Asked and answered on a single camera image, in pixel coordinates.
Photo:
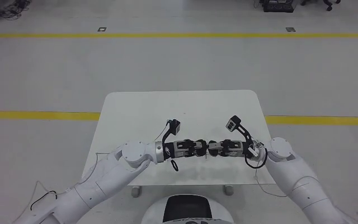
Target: table top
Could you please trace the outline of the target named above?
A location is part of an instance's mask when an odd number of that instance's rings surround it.
[[[179,134],[169,136],[167,142],[244,141],[239,132],[225,128],[233,115],[241,118],[255,139],[263,143],[271,140],[257,95],[251,90],[113,92],[105,99],[83,173],[96,162],[96,152],[111,152],[128,141],[153,142],[167,119],[181,122]],[[175,160],[179,172],[169,161],[151,163],[130,185],[256,184],[255,170],[244,158],[208,155]],[[265,167],[257,176],[260,183],[275,183]]]

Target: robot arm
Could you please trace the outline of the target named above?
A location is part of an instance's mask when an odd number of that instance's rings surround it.
[[[91,208],[109,199],[127,186],[153,161],[162,162],[156,155],[160,142],[143,144],[129,142],[96,162],[82,180],[50,205],[42,205],[20,217],[15,224],[75,224]],[[124,168],[119,159],[124,157],[135,170]]]
[[[295,202],[312,224],[350,223],[323,191],[316,174],[283,138],[268,145],[266,167],[277,186]]]

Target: robotic hand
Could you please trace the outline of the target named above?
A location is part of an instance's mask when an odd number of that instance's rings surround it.
[[[161,142],[128,142],[120,146],[106,158],[96,162],[78,184],[61,194],[53,204],[42,206],[22,216],[15,224],[75,224],[95,205],[127,186],[150,162],[158,164],[170,160],[178,171],[174,158],[204,156],[206,150],[214,157],[244,157],[246,164],[253,169],[266,165],[278,187],[302,209],[312,224],[352,223],[349,217],[334,207],[315,173],[283,138],[274,138],[265,144],[253,140],[241,125],[241,120],[233,116],[226,128],[230,132],[238,130],[244,136],[245,142],[227,139],[206,143],[203,140],[186,139],[165,143],[170,134],[176,135],[180,130],[180,122],[177,120],[169,120],[167,124],[169,130]],[[119,163],[121,157],[135,170],[124,168]],[[262,161],[262,164],[254,167],[247,159]]]

